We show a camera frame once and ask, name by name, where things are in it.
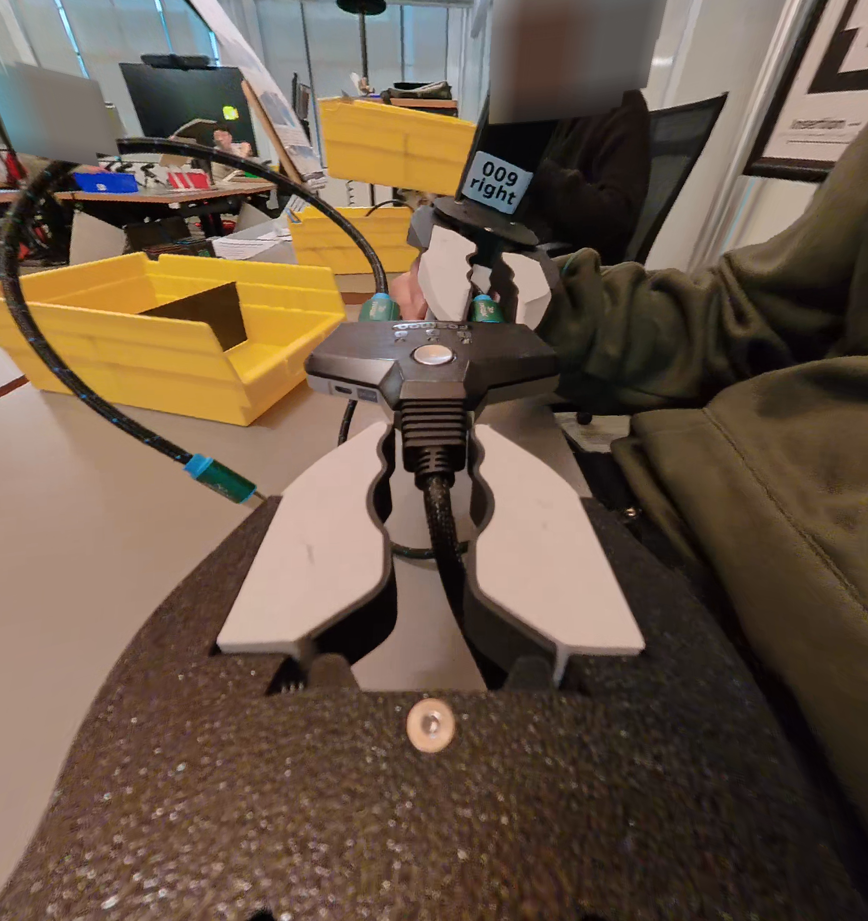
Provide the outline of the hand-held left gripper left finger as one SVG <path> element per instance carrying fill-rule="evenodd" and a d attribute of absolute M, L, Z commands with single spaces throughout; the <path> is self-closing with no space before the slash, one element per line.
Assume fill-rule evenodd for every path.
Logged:
<path fill-rule="evenodd" d="M 301 665 L 355 664 L 397 619 L 392 544 L 394 428 L 376 422 L 283 492 L 217 636 L 223 654 L 281 654 Z"/>

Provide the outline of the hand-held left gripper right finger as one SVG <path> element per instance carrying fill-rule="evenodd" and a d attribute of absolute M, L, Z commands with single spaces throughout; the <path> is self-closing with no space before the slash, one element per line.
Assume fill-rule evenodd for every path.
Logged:
<path fill-rule="evenodd" d="M 489 425 L 471 433 L 466 639 L 493 673 L 535 658 L 562 683 L 575 657 L 646 648 L 577 491 Z"/>

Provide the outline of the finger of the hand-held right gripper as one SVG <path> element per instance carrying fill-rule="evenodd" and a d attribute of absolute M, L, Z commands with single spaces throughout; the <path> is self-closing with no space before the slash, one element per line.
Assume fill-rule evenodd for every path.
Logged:
<path fill-rule="evenodd" d="M 435 225 L 421 256 L 418 282 L 437 320 L 465 320 L 471 301 L 474 243 L 457 231 Z"/>
<path fill-rule="evenodd" d="M 505 252 L 505 265 L 516 292 L 514 322 L 537 328 L 552 300 L 550 281 L 539 260 L 522 252 Z"/>

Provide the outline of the braided HDMI cable green plugs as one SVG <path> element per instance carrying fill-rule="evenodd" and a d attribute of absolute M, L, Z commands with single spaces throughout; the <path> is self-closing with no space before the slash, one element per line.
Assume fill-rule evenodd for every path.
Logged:
<path fill-rule="evenodd" d="M 361 306 L 358 319 L 359 321 L 378 321 L 398 320 L 401 317 L 400 308 L 390 295 L 375 293 Z M 485 294 L 473 297 L 471 319 L 489 323 L 504 322 L 503 313 L 497 302 Z M 337 446 L 347 442 L 356 409 L 357 401 L 349 400 L 339 426 Z M 435 553 L 431 548 L 413 548 L 398 543 L 392 545 L 392 553 L 398 558 L 415 562 L 433 561 L 435 559 Z"/>
<path fill-rule="evenodd" d="M 307 186 L 298 183 L 267 167 L 238 155 L 201 144 L 162 138 L 121 138 L 116 142 L 122 155 L 160 154 L 204 160 L 209 164 L 221 164 L 250 172 L 277 190 L 301 198 L 326 216 L 338 227 L 366 258 L 375 281 L 377 296 L 389 296 L 389 282 L 386 270 L 376 251 L 363 233 L 341 212 L 326 203 Z M 2 226 L 0 237 L 0 287 L 7 310 L 26 343 L 40 361 L 71 394 L 80 402 L 101 416 L 117 430 L 151 448 L 171 461 L 182 466 L 184 472 L 198 484 L 209 488 L 235 504 L 252 500 L 263 502 L 264 496 L 255 483 L 214 458 L 191 454 L 128 414 L 118 411 L 113 404 L 102 398 L 85 383 L 56 352 L 38 327 L 30 306 L 25 301 L 19 270 L 15 258 L 17 245 L 27 230 L 32 227 L 37 208 L 57 191 L 62 181 L 75 169 L 75 164 L 65 160 L 53 160 L 35 178 L 30 179 L 23 190 L 14 198 Z"/>

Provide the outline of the yellow plastic bin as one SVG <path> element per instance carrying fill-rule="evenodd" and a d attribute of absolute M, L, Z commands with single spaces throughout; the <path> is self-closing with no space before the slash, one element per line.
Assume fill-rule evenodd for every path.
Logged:
<path fill-rule="evenodd" d="M 318 107 L 330 177 L 436 196 L 458 190 L 474 122 L 362 98 L 322 98 Z"/>
<path fill-rule="evenodd" d="M 108 402 L 240 426 L 305 380 L 345 320 L 324 266 L 133 253 L 20 282 L 48 343 Z"/>
<path fill-rule="evenodd" d="M 410 269 L 418 249 L 407 242 L 414 211 L 385 202 L 375 207 L 346 207 L 341 214 L 368 241 L 386 273 Z M 300 265 L 330 268 L 335 275 L 371 273 L 359 247 L 327 216 L 309 205 L 288 216 L 288 229 Z"/>

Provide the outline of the person's right forearm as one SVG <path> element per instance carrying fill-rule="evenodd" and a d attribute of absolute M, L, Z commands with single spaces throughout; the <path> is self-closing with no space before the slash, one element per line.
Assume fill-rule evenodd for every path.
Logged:
<path fill-rule="evenodd" d="M 764 373 L 868 355 L 868 122 L 802 215 L 690 274 L 584 248 L 537 328 L 592 413 L 699 407 Z"/>

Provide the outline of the grey desk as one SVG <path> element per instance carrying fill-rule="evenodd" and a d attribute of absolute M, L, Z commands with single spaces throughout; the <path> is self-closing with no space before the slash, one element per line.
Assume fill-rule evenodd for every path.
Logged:
<path fill-rule="evenodd" d="M 275 496 L 334 447 L 344 409 L 304 383 L 249 427 L 128 412 Z M 543 398 L 483 421 L 591 495 Z M 120 653 L 249 512 L 71 396 L 0 397 L 0 891 Z M 431 566 L 396 572 L 397 625 L 355 667 L 361 688 L 484 688 Z"/>

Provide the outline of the wooden work desk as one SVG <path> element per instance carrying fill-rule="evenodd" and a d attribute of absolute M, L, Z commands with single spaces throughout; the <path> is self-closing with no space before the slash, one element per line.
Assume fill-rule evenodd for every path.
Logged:
<path fill-rule="evenodd" d="M 209 190 L 174 190 L 156 186 L 132 193 L 108 191 L 58 191 L 59 202 L 67 202 L 106 222 L 125 227 L 167 216 L 196 220 L 205 236 L 225 236 L 223 217 L 238 213 L 245 201 L 267 198 L 276 191 L 264 181 L 230 182 Z"/>

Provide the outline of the person's right hand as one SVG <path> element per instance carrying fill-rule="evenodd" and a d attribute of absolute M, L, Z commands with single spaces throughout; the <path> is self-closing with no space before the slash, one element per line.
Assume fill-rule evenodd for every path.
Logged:
<path fill-rule="evenodd" d="M 397 304 L 402 320 L 421 321 L 428 315 L 428 304 L 414 266 L 390 283 L 390 295 Z"/>

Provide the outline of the black office chair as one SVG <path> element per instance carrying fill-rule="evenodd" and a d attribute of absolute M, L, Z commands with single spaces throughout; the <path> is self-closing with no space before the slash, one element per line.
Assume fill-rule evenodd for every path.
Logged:
<path fill-rule="evenodd" d="M 702 155 L 728 93 L 650 112 L 650 173 L 623 261 L 644 264 L 682 188 Z"/>

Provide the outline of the black disc-topped pole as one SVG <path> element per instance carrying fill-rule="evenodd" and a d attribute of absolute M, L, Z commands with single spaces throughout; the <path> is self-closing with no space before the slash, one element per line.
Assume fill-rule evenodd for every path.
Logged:
<path fill-rule="evenodd" d="M 336 6 L 345 13 L 357 17 L 359 29 L 359 48 L 361 74 L 357 78 L 357 91 L 363 96 L 373 94 L 369 82 L 369 47 L 368 47 L 368 18 L 377 17 L 385 13 L 386 1 L 336 1 Z"/>

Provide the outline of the olive green hoodie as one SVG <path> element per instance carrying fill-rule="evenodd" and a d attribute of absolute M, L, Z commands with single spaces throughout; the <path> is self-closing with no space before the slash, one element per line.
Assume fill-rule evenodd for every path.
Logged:
<path fill-rule="evenodd" d="M 640 413 L 612 455 L 647 515 L 724 589 L 868 831 L 868 355 Z"/>

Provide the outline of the instruction sheet stand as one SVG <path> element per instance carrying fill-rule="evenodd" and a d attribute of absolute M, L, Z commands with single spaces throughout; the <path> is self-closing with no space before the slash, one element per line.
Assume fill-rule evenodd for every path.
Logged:
<path fill-rule="evenodd" d="M 301 121 L 233 18 L 221 2 L 190 1 L 190 5 L 213 33 L 221 60 L 242 75 L 246 99 L 282 171 L 313 192 L 323 190 L 327 176 Z"/>

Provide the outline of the black monitor screen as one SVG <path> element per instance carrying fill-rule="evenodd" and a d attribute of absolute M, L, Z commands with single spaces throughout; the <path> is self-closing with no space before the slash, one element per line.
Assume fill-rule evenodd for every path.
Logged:
<path fill-rule="evenodd" d="M 119 70 L 144 136 L 199 136 L 211 144 L 214 129 L 222 129 L 234 143 L 258 152 L 243 75 L 236 67 L 185 70 L 121 63 Z"/>

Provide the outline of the framed wall poster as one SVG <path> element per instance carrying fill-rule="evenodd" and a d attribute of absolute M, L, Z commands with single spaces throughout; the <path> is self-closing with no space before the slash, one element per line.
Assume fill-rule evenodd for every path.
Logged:
<path fill-rule="evenodd" d="M 814 2 L 743 174 L 821 182 L 868 122 L 868 1 Z"/>

